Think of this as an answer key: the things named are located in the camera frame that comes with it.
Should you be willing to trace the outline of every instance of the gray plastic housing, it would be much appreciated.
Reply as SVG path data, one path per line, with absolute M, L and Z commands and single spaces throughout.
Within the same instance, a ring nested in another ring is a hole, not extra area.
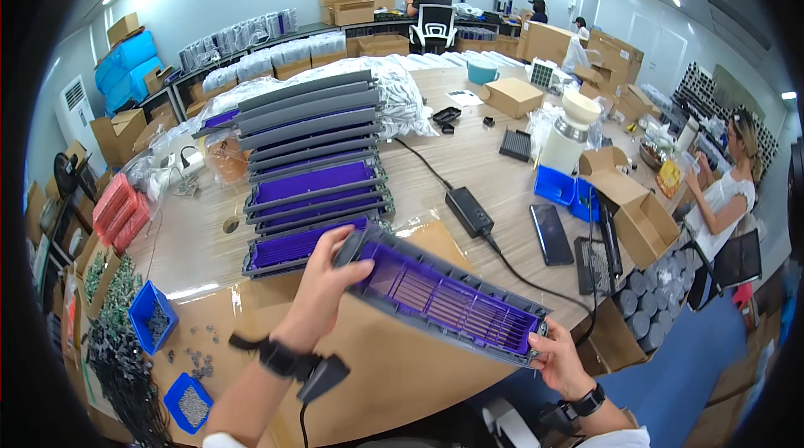
M 381 216 L 391 214 L 397 210 L 394 207 L 394 200 L 391 197 L 391 194 L 389 193 L 383 200 L 379 202 L 367 203 L 365 205 L 359 205 L 351 209 L 344 209 L 343 211 L 327 212 L 326 214 L 311 216 L 309 218 L 293 221 L 291 223 L 275 224 L 273 226 L 266 226 L 264 223 L 258 223 L 256 227 L 254 227 L 254 232 L 256 232 L 257 235 L 262 236 L 272 235 L 274 233 L 284 232 L 286 230 L 295 229 L 297 227 L 305 226 L 307 224 L 317 223 L 326 220 L 334 220 L 335 218 L 339 218 L 341 216 L 348 216 L 350 214 L 356 214 L 358 212 L 371 211 L 372 209 L 376 209 Z
M 263 169 L 270 169 L 271 167 L 285 165 L 286 163 L 297 162 L 299 160 L 314 159 L 316 157 L 324 156 L 325 154 L 348 152 L 349 150 L 358 150 L 360 148 L 376 147 L 377 142 L 379 142 L 379 138 L 373 135 L 360 139 L 333 142 L 320 147 L 307 148 L 306 150 L 287 153 L 268 160 L 249 162 L 247 165 L 247 170 L 249 172 L 262 171 Z
M 273 275 L 282 275 L 283 273 L 292 272 L 294 270 L 300 270 L 302 267 L 307 265 L 307 260 L 309 259 L 309 257 L 300 258 L 292 262 L 281 263 L 279 265 L 271 265 L 257 269 L 248 269 L 248 267 L 251 265 L 251 258 L 252 255 L 254 254 L 254 248 L 260 242 L 272 241 L 274 239 L 286 237 L 288 235 L 295 235 L 297 233 L 309 232 L 310 230 L 320 229 L 325 226 L 330 226 L 331 224 L 346 223 L 347 221 L 356 220 L 364 216 L 367 218 L 368 221 L 372 223 L 379 222 L 379 213 L 377 212 L 376 209 L 371 209 L 366 212 L 356 212 L 355 214 L 349 214 L 332 220 L 320 221 L 314 224 L 300 226 L 295 229 L 286 230 L 285 232 L 274 233 L 273 235 L 265 235 L 263 237 L 259 237 L 251 241 L 248 241 L 248 252 L 243 258 L 243 276 L 249 277 L 252 280 L 258 278 L 272 277 Z
M 537 333 L 539 335 L 546 335 L 548 332 L 547 322 L 544 317 L 552 312 L 546 306 L 539 305 L 536 302 L 523 298 L 517 294 L 500 289 L 497 286 L 491 285 L 479 278 L 478 276 L 469 273 L 457 266 L 442 260 L 430 252 L 419 249 L 417 246 L 410 244 L 402 239 L 397 238 L 395 235 L 382 230 L 379 226 L 369 224 L 366 230 L 356 231 L 349 234 L 346 242 L 343 243 L 341 249 L 335 255 L 332 261 L 334 267 L 340 267 L 354 262 L 360 257 L 360 252 L 367 242 L 375 242 L 378 244 L 385 244 L 392 247 L 396 252 L 410 257 L 416 262 L 427 264 L 438 273 L 449 277 L 457 282 L 465 284 L 467 287 L 480 291 L 486 295 L 492 296 L 495 299 L 501 300 L 508 305 L 514 306 L 517 309 L 535 314 L 541 318 L 541 323 L 538 326 Z M 367 302 L 369 305 L 375 307 L 377 310 L 391 315 L 400 322 L 404 322 L 408 326 L 415 327 L 418 330 L 426 332 L 428 335 L 434 336 L 439 340 L 443 340 L 452 345 L 460 348 L 465 348 L 472 353 L 485 355 L 492 359 L 500 360 L 505 363 L 514 364 L 523 368 L 529 368 L 530 362 L 539 353 L 530 350 L 527 355 L 519 355 L 510 351 L 496 348 L 491 345 L 483 347 L 474 344 L 474 338 L 470 335 L 457 332 L 451 327 L 442 326 L 432 320 L 427 320 L 422 316 L 407 315 L 399 311 L 399 304 L 388 300 L 384 296 L 374 294 L 366 290 L 365 286 L 355 285 L 347 289 L 350 294 Z
M 325 110 L 327 106 L 334 108 L 330 111 L 337 111 L 378 103 L 379 91 L 369 88 L 365 81 L 361 81 L 272 102 L 240 113 L 233 120 L 237 122 L 237 126 L 243 134 L 249 134 L 271 125 L 278 125 L 277 122 L 298 120 L 303 118 L 299 115 L 308 111 L 313 111 L 313 114 L 315 112 L 327 113 Z
M 391 197 L 391 192 L 389 192 L 385 187 L 384 180 L 382 180 L 381 178 L 378 178 L 377 180 L 379 182 L 375 185 L 374 187 L 375 189 L 367 193 L 360 193 L 359 195 L 346 196 L 340 199 L 335 199 L 334 201 L 313 203 L 311 205 L 301 206 L 296 209 L 274 212 L 273 214 L 268 214 L 266 216 L 257 216 L 255 213 L 252 212 L 246 215 L 246 224 L 257 224 L 262 223 L 264 221 L 278 220 L 280 218 L 293 216 L 294 214 L 301 214 L 302 212 L 317 211 L 319 209 L 325 209 L 335 205 L 341 205 L 350 202 L 365 201 L 366 199 L 371 199 L 375 197 L 380 197 L 381 200 L 389 199 Z
M 327 157 L 326 159 L 311 160 L 307 163 L 276 169 L 275 171 L 271 171 L 266 174 L 253 172 L 248 176 L 248 182 L 251 184 L 258 184 L 267 183 L 268 181 L 284 180 L 286 177 L 302 174 L 313 169 L 326 169 L 328 167 L 341 165 L 345 162 L 357 162 L 358 160 L 376 158 L 378 155 L 379 152 L 375 147 L 369 147 L 359 152 L 346 152 L 332 157 Z
M 314 92 L 322 89 L 329 89 L 330 87 L 337 87 L 339 85 L 347 85 L 359 81 L 372 82 L 371 70 L 362 70 L 355 72 L 348 72 L 343 75 L 335 75 L 333 77 L 318 78 L 317 80 L 305 81 L 284 89 L 274 90 L 264 93 L 255 98 L 249 98 L 237 103 L 237 108 L 241 113 L 255 109 L 258 106 L 264 106 L 272 102 L 281 101 L 283 99 L 292 98 L 305 93 Z
M 239 137 L 238 142 L 241 149 L 252 150 L 276 144 L 277 142 L 312 135 L 316 132 L 334 131 L 345 126 L 368 123 L 369 121 L 375 121 L 376 118 L 377 109 L 374 106 L 370 106 L 360 110 L 344 111 L 329 114 L 325 117 L 308 118 L 289 125 L 275 127 L 267 132 L 252 134 L 245 138 Z
M 373 121 L 368 125 L 341 129 L 336 132 L 326 132 L 325 134 L 318 135 L 312 134 L 309 137 L 298 139 L 297 141 L 285 142 L 275 147 L 255 150 L 248 156 L 248 161 L 259 162 L 261 160 L 270 159 L 271 157 L 277 157 L 281 154 L 298 152 L 299 150 L 304 150 L 305 148 L 317 147 L 330 142 L 343 141 L 345 139 L 376 134 L 380 132 L 382 128 L 382 125 L 380 125 L 378 121 Z

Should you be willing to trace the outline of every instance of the office chair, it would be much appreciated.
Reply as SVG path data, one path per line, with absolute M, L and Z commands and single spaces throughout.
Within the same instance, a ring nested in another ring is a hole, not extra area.
M 687 306 L 700 312 L 724 290 L 762 278 L 762 258 L 759 250 L 759 231 L 754 229 L 739 237 L 729 239 L 715 256 L 714 267 L 709 263 L 695 241 L 687 242 L 681 249 L 694 248 L 703 260 L 705 269 L 698 269 L 692 281 Z M 705 294 L 707 276 L 711 277 L 709 293 Z
M 410 43 L 420 46 L 421 53 L 426 48 L 452 47 L 455 43 L 455 7 L 450 5 L 419 5 L 419 22 L 409 26 Z

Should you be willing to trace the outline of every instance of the hand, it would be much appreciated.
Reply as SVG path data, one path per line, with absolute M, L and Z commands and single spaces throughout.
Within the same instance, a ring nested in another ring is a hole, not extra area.
M 565 401 L 579 401 L 598 385 L 580 363 L 578 350 L 569 332 L 549 317 L 547 337 L 530 333 L 528 343 L 541 352 L 532 362 L 542 372 L 542 380 Z
M 318 239 L 301 276 L 294 303 L 285 319 L 271 332 L 271 340 L 279 340 L 296 353 L 311 353 L 318 340 L 335 327 L 343 291 L 364 280 L 374 269 L 374 260 L 333 268 L 332 257 L 354 229 L 352 225 L 342 226 Z

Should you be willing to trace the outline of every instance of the white container lid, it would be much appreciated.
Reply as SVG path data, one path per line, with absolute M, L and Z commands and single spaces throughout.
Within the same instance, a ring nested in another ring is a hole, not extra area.
M 565 90 L 561 105 L 568 120 L 589 125 L 600 116 L 600 105 L 575 90 Z

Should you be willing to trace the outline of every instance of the white blouse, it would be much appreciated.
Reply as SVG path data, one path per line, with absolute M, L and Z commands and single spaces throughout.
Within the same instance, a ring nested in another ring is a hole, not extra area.
M 723 208 L 732 201 L 735 195 L 745 196 L 745 199 L 748 201 L 748 209 L 746 212 L 751 212 L 754 200 L 756 199 L 753 182 L 750 180 L 735 181 L 732 177 L 732 171 L 726 173 L 726 175 L 703 191 L 703 198 L 706 200 L 707 204 L 709 204 L 709 209 L 715 214 L 723 210 Z M 740 215 L 734 223 L 729 224 L 726 230 L 717 235 L 709 233 L 709 227 L 707 227 L 704 217 L 701 215 L 701 211 L 697 205 L 687 213 L 684 217 L 684 221 L 687 223 L 693 236 L 696 236 L 696 242 L 700 246 L 701 251 L 703 251 L 709 262 L 711 262 L 715 259 L 715 255 L 720 251 L 720 248 L 723 247 L 723 244 L 729 240 L 732 232 L 737 227 L 737 223 L 739 223 L 743 216 L 745 216 L 745 213 Z

